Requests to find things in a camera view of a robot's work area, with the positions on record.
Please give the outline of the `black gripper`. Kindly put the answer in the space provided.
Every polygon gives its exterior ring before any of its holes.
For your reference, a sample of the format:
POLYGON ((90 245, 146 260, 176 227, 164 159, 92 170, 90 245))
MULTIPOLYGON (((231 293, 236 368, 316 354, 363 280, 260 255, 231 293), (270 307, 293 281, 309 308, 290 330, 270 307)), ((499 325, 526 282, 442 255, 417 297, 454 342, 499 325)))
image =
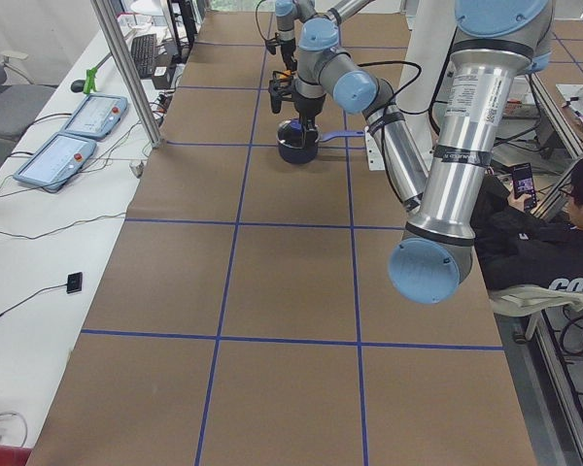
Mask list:
POLYGON ((301 145, 314 147, 318 144, 315 117, 322 112, 326 95, 319 95, 320 87, 308 84, 297 76, 293 80, 283 80, 281 73, 273 71, 268 84, 271 112, 279 114, 283 102, 292 102, 299 115, 301 145))
POLYGON ((290 74, 296 72, 297 61, 294 56, 296 50, 295 39, 286 39, 281 33, 276 33, 272 38, 265 39, 264 44, 266 50, 272 55, 275 55, 277 50, 280 51, 286 70, 290 74))

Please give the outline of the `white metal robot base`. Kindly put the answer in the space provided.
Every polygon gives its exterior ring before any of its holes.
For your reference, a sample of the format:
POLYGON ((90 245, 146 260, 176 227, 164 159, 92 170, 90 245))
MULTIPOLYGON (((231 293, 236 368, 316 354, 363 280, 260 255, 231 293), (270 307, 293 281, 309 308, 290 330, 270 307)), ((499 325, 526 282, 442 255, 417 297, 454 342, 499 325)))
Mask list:
POLYGON ((431 165, 433 133, 429 122, 432 96, 440 86, 443 64, 448 60, 456 32, 454 0, 406 1, 403 30, 410 34, 405 60, 421 66, 406 65, 396 88, 401 92, 396 104, 404 113, 408 129, 427 166, 431 165))

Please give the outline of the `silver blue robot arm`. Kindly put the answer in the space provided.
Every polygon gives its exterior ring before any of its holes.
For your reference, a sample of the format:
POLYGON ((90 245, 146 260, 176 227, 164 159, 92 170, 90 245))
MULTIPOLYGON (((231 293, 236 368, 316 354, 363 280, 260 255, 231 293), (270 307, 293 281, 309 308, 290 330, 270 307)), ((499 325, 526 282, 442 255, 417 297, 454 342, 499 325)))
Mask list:
POLYGON ((291 102, 297 118, 279 125, 281 157, 313 160, 316 123, 327 97, 360 114, 408 214, 388 270, 407 299, 451 297, 472 266, 470 219, 492 160, 497 128, 516 77, 550 56, 551 1, 424 1, 409 57, 418 73, 399 88, 362 69, 342 48, 342 23, 363 8, 343 1, 324 13, 311 1, 279 1, 266 41, 289 67, 269 84, 271 108, 291 102))
POLYGON ((276 54, 276 49, 280 49, 286 71, 293 74, 297 69, 297 61, 294 57, 296 50, 294 26, 297 21, 305 23, 314 17, 321 17, 340 26, 345 20, 361 11, 371 2, 372 0, 340 1, 325 13, 319 13, 316 10, 314 1, 276 0, 275 17, 277 30, 273 38, 264 40, 266 49, 273 55, 276 54))

